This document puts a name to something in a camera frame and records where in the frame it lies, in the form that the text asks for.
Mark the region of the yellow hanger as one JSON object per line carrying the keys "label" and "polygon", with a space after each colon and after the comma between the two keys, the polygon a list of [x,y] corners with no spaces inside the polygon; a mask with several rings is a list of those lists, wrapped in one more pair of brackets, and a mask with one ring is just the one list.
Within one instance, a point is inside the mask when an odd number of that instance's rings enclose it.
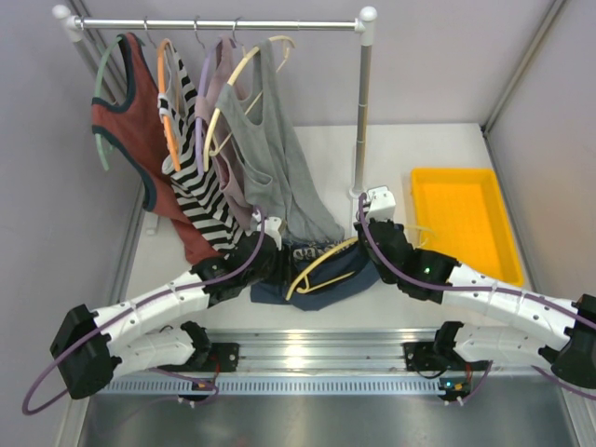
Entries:
{"label": "yellow hanger", "polygon": [[[424,247],[428,241],[429,236],[437,237],[437,233],[430,227],[425,227],[422,225],[411,225],[405,224],[404,227],[406,229],[414,229],[419,232],[419,241],[418,241],[418,248]],[[347,272],[335,275],[333,278],[323,281],[322,283],[311,286],[310,281],[308,279],[308,275],[312,273],[317,267],[323,265],[326,261],[331,259],[332,257],[336,256],[338,253],[345,251],[346,249],[355,246],[358,243],[357,237],[351,237],[338,245],[334,246],[333,248],[326,251],[324,254],[319,256],[315,261],[313,261],[306,269],[304,269],[301,273],[298,274],[297,278],[291,283],[286,296],[285,301],[288,302],[292,295],[297,291],[300,294],[307,294],[312,291],[317,291],[323,288],[327,288],[332,284],[337,283],[340,280],[350,278],[354,275],[354,271],[349,269]]]}

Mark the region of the blue printed tank top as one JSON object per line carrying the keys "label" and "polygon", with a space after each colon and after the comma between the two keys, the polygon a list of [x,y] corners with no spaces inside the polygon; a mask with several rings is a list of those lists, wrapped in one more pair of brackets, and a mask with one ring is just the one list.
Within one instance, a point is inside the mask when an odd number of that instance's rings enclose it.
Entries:
{"label": "blue printed tank top", "polygon": [[285,296],[291,283],[298,274],[306,269],[319,256],[340,242],[327,243],[286,243],[291,248],[293,273],[291,282],[286,286],[276,286],[259,282],[251,287],[250,298],[256,304],[263,305],[292,305],[302,311],[318,311],[324,307],[336,304],[358,293],[367,291],[379,280],[379,275],[369,258],[360,251],[358,243],[345,251],[338,253],[317,267],[308,275],[311,286],[333,278],[335,275],[354,271],[354,275],[338,281],[327,288],[300,294],[297,291],[286,302]]}

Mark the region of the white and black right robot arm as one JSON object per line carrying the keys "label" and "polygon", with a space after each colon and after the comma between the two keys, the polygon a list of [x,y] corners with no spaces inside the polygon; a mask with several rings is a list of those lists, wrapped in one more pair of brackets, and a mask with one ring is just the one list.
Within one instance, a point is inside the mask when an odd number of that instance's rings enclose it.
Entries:
{"label": "white and black right robot arm", "polygon": [[496,360],[548,368],[567,384],[595,387],[594,296],[573,301],[525,291],[451,256],[415,248],[402,225],[390,221],[354,227],[360,248],[385,284],[418,301],[458,306],[499,321],[496,328],[443,323],[433,345],[443,368]]}

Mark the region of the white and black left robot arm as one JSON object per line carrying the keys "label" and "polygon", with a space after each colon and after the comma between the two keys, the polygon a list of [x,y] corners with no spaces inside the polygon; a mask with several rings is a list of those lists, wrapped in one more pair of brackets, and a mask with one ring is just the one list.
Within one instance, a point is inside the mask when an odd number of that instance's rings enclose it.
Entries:
{"label": "white and black left robot arm", "polygon": [[117,377],[154,368],[202,369],[211,342],[190,315],[282,278],[289,255],[287,244],[256,232],[153,291],[116,305],[70,309],[50,346],[68,395],[81,400]]}

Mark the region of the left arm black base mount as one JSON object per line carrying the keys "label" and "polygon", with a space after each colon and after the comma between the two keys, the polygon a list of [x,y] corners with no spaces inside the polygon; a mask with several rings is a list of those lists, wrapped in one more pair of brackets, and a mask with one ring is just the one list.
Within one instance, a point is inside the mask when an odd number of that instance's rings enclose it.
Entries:
{"label": "left arm black base mount", "polygon": [[233,373],[237,370],[240,344],[214,343],[208,354],[182,365],[163,365],[159,369],[172,373]]}

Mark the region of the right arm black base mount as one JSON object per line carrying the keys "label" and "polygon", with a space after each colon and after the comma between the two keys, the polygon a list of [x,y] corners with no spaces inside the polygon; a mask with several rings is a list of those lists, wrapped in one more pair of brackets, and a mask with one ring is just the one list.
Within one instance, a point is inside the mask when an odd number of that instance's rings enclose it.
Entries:
{"label": "right arm black base mount", "polygon": [[462,372],[466,362],[451,348],[435,347],[433,342],[410,342],[403,345],[406,370],[427,379],[447,372]]}

